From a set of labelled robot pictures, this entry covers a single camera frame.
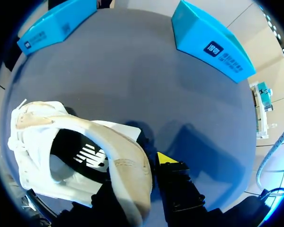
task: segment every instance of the white sneaker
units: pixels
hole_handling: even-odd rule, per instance
[[[105,173],[108,161],[116,198],[129,223],[140,226],[151,207],[152,177],[149,161],[143,149],[134,141],[137,135],[133,136],[133,140],[122,134],[128,129],[121,127],[117,132],[110,128],[114,125],[112,123],[107,122],[105,126],[99,124],[101,122],[69,115],[60,102],[32,102],[22,106],[24,102],[11,114],[8,142],[9,148],[15,153],[22,187],[32,188],[38,194],[91,206],[91,195],[97,193],[102,184],[84,175],[86,171],[80,174],[50,154],[60,130],[76,131],[92,140],[104,152],[96,154],[98,160],[91,160],[88,154],[95,155],[92,152],[94,146],[86,144],[85,149],[72,160],[81,162],[83,169],[91,164],[91,169],[102,173]],[[60,174],[61,171],[53,170],[50,159],[55,159],[55,166],[61,165],[59,169],[71,175],[66,177]]]

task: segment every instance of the shoelace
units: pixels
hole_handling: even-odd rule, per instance
[[[19,140],[17,135],[17,130],[14,128],[14,125],[16,125],[16,121],[18,119],[19,114],[21,113],[20,108],[24,105],[24,103],[27,101],[27,99],[24,99],[22,103],[16,107],[16,109],[13,110],[12,116],[11,116],[11,125],[13,125],[10,129],[10,138],[8,140],[8,147],[9,149],[13,150],[14,152],[24,152],[27,151],[25,144]]]

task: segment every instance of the black cable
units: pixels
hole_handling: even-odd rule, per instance
[[[271,193],[276,192],[276,191],[284,191],[284,188],[274,188],[270,190],[269,192],[267,192],[265,195],[260,196],[260,200],[266,200]]]

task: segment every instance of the logo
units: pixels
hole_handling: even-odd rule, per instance
[[[96,169],[100,172],[105,173],[108,168],[108,159],[104,151],[102,149],[96,151],[95,147],[89,144],[85,144],[73,159],[79,163],[85,161],[87,167]]]
[[[204,51],[206,53],[208,53],[209,55],[215,57],[217,56],[219,53],[221,53],[224,50],[223,47],[221,47],[220,45],[218,45],[216,42],[211,41],[207,47],[205,47]]]
[[[29,42],[28,41],[26,41],[25,43],[24,43],[24,46],[26,47],[26,48],[31,48],[32,46],[29,44]]]

